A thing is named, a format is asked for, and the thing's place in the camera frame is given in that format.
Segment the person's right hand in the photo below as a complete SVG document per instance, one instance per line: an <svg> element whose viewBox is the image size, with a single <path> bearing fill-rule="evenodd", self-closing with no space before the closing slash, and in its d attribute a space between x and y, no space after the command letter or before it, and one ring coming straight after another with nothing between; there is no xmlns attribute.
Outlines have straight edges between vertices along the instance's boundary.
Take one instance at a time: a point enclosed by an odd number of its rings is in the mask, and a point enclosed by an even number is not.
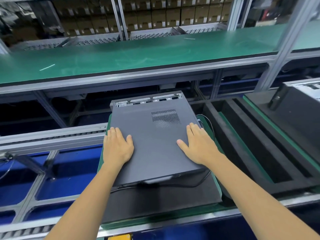
<svg viewBox="0 0 320 240"><path fill-rule="evenodd" d="M180 139L177 140L177 144L195 163L208 167L210 161L222 155L204 128L200 129L197 124L190 123L186 126L186 133L189 146Z"/></svg>

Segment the yellow object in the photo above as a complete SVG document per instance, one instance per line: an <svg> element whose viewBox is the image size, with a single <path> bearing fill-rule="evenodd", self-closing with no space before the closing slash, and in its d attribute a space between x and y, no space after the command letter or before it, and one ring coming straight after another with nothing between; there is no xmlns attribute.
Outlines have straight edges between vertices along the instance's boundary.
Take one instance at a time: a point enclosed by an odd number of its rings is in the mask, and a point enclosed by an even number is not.
<svg viewBox="0 0 320 240"><path fill-rule="evenodd" d="M112 237L109 237L108 240L131 240L131 235L126 234L126 235L112 236Z"/></svg>

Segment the white label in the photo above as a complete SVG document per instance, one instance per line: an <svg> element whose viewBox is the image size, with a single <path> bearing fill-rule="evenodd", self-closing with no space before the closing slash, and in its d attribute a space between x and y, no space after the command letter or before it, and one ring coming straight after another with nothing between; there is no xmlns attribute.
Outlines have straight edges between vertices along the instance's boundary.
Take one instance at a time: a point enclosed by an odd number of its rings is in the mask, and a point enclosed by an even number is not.
<svg viewBox="0 0 320 240"><path fill-rule="evenodd" d="M70 16L74 16L74 15L75 15L74 12L73 12L73 10L72 10L72 8L68 8L68 11L69 11Z"/></svg>

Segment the white wire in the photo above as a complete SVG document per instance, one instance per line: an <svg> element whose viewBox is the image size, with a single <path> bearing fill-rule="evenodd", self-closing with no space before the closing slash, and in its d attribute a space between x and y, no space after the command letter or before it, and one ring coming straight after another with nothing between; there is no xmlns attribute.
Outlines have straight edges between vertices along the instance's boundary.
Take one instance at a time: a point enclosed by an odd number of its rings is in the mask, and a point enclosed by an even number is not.
<svg viewBox="0 0 320 240"><path fill-rule="evenodd" d="M209 121L209 123L210 123L210 125L211 125L211 129L212 129L212 133L213 133L213 141L216 142L216 137L215 137L215 135L214 135L214 127L212 126L211 121L208 119L207 116L205 116L205 115L203 115L203 114L197 114L197 116L198 116L198 115L201 115L201 116L205 117L205 118Z"/></svg>
<svg viewBox="0 0 320 240"><path fill-rule="evenodd" d="M11 163L11 166L9 167L9 169L0 177L0 180L3 179L9 173L9 171L13 165L14 165L14 160L12 160L12 163Z"/></svg>

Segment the perforated vent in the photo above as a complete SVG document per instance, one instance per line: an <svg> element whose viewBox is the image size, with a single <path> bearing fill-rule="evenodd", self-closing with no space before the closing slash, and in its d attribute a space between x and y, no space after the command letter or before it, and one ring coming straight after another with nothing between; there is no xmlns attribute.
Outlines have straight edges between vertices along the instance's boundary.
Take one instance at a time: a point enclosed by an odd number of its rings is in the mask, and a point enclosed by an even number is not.
<svg viewBox="0 0 320 240"><path fill-rule="evenodd" d="M156 127L171 127L176 124L181 124L179 116L175 109L152 112L152 121Z"/></svg>

